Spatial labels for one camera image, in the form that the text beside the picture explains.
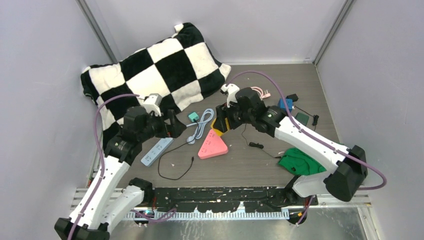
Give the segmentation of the dark green cube socket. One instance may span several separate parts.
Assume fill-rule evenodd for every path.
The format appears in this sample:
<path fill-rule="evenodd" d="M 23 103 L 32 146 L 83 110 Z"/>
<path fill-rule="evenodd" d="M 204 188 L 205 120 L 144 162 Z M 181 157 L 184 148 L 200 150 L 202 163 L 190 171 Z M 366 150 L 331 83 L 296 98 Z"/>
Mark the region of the dark green cube socket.
<path fill-rule="evenodd" d="M 310 117 L 307 114 L 298 112 L 295 116 L 295 119 L 304 126 L 308 125 Z"/>

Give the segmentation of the yellow cube socket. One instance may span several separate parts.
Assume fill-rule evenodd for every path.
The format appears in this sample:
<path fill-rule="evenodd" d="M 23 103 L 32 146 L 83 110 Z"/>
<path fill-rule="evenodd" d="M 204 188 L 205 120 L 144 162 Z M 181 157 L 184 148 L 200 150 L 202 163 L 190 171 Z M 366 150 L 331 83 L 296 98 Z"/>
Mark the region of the yellow cube socket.
<path fill-rule="evenodd" d="M 223 118 L 223 117 L 217 117 L 215 118 L 212 123 L 211 123 L 211 129 L 219 136 L 221 137 L 222 135 L 224 135 L 226 132 L 228 132 L 229 129 L 229 124 L 228 124 L 228 119 L 227 117 Z"/>

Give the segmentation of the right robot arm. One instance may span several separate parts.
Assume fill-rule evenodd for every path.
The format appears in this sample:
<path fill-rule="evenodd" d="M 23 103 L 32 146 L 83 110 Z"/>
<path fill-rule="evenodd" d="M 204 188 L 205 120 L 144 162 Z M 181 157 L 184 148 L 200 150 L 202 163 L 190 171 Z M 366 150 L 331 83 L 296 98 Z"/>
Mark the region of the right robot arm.
<path fill-rule="evenodd" d="M 349 202 L 368 175 L 366 153 L 355 145 L 348 148 L 302 125 L 278 105 L 267 106 L 250 87 L 240 89 L 225 84 L 220 92 L 226 102 L 216 107 L 211 128 L 223 135 L 241 125 L 252 125 L 258 132 L 287 142 L 320 163 L 325 171 L 312 175 L 296 174 L 286 186 L 285 198 L 299 205 L 306 197 L 330 194 Z"/>

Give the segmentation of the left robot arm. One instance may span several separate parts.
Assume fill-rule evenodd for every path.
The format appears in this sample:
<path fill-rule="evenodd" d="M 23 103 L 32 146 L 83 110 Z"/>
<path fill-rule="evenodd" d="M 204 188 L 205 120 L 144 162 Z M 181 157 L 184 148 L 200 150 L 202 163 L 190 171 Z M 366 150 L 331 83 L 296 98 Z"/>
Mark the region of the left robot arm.
<path fill-rule="evenodd" d="M 100 170 L 79 205 L 67 218 L 59 218 L 54 230 L 62 240 L 108 240 L 117 224 L 137 205 L 148 207 L 154 199 L 151 182 L 135 177 L 120 196 L 110 202 L 112 193 L 129 170 L 142 144 L 151 138 L 178 138 L 185 130 L 175 112 L 155 116 L 142 106 L 131 107 L 123 124 L 107 143 Z"/>

